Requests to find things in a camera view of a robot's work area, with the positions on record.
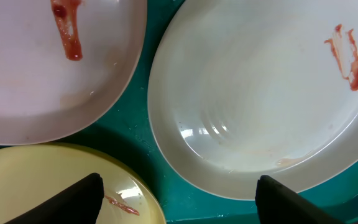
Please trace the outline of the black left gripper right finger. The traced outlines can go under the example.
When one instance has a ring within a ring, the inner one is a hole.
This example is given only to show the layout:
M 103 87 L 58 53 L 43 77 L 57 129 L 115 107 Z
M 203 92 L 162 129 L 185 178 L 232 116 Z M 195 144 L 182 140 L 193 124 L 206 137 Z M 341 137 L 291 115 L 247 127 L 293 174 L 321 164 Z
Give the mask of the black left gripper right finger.
M 342 224 L 268 175 L 257 181 L 255 204 L 261 224 Z

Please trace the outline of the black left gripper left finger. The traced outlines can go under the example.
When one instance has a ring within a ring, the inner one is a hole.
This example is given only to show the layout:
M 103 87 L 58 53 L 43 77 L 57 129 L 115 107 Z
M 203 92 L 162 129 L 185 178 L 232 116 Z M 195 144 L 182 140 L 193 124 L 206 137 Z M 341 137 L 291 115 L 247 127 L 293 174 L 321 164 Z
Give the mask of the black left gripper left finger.
M 103 198 L 103 179 L 92 173 L 7 224 L 95 224 Z

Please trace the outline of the white plate with ketchup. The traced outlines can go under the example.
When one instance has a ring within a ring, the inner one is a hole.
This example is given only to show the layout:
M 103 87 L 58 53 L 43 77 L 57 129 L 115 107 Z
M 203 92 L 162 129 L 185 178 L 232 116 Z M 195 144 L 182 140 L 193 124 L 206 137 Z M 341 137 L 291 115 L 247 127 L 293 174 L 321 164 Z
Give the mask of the white plate with ketchup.
M 146 23 L 146 0 L 0 0 L 0 145 L 54 141 L 105 114 Z

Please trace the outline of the cream white plate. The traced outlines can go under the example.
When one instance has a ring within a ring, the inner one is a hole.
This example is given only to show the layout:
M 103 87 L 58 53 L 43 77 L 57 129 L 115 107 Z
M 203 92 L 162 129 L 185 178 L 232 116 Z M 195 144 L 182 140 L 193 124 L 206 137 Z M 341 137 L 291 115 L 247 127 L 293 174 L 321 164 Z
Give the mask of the cream white plate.
M 154 57 L 149 120 L 195 187 L 253 200 L 358 161 L 358 0 L 185 1 Z

